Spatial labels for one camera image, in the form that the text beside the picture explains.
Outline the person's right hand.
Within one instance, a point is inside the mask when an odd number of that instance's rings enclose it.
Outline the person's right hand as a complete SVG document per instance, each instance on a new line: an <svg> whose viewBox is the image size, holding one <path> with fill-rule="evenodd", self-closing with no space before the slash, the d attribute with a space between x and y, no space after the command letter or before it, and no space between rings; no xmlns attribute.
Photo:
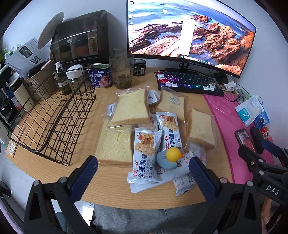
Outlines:
<svg viewBox="0 0 288 234"><path fill-rule="evenodd" d="M272 200L266 197L261 210L262 234L267 234L266 224L270 221L271 204Z"/></svg>

